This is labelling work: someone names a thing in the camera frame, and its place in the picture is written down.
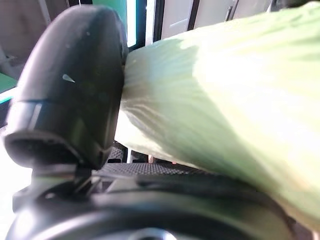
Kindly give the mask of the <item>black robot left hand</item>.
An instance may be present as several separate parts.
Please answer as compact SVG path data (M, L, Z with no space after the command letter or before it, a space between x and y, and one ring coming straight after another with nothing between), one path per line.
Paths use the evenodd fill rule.
M294 240L268 195L173 164L107 163L126 34L109 7L73 6L45 30L20 75L3 135L31 183L13 195L8 240Z

